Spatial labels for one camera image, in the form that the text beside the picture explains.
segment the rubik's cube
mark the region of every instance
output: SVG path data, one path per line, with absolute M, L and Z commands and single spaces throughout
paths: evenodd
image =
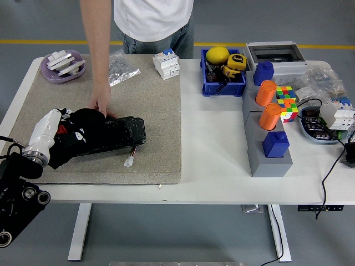
M 277 103 L 281 107 L 281 120 L 283 123 L 292 122 L 297 114 L 296 94 L 290 86 L 278 86 L 276 88 Z

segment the gray floor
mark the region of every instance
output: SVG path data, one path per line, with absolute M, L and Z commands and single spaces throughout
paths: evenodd
M 0 40 L 84 40 L 78 1 L 60 3 L 1 1 Z M 355 45 L 354 13 L 355 1 L 195 0 L 195 42 Z M 114 30 L 112 40 L 117 40 Z M 201 48 L 195 47 L 194 58 L 200 58 Z M 61 49 L 88 52 L 86 45 L 0 44 L 0 121 L 32 60 Z M 307 60 L 330 63 L 355 102 L 354 49 L 301 52 Z M 77 204 L 50 203 L 10 247 L 0 250 L 0 265 L 112 261 L 261 265 L 276 258 L 267 212 L 244 214 L 241 206 L 220 205 L 95 204 L 82 261 L 67 262 L 77 210 Z M 317 221 L 314 213 L 297 212 L 297 206 L 281 206 L 281 211 L 290 265 L 355 264 L 355 207 L 322 213 Z

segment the tape measure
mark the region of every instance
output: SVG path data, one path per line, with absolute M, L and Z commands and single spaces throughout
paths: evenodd
M 231 69 L 244 71 L 246 69 L 246 57 L 242 54 L 231 54 L 227 66 Z
M 223 74 L 229 78 L 237 78 L 237 76 L 240 74 L 240 70 L 232 69 L 227 65 L 223 65 L 221 70 L 223 71 Z

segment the hand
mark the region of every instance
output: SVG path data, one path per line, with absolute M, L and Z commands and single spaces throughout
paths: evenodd
M 96 85 L 94 84 L 93 92 L 88 107 L 102 112 L 105 117 L 109 114 L 116 117 L 115 114 L 107 110 L 107 106 L 111 99 L 111 87 L 107 83 Z

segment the blue cube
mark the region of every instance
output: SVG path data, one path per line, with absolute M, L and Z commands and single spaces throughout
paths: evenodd
M 264 148 L 265 157 L 283 157 L 290 143 L 288 142 L 284 131 L 271 131 L 267 133 L 262 146 Z

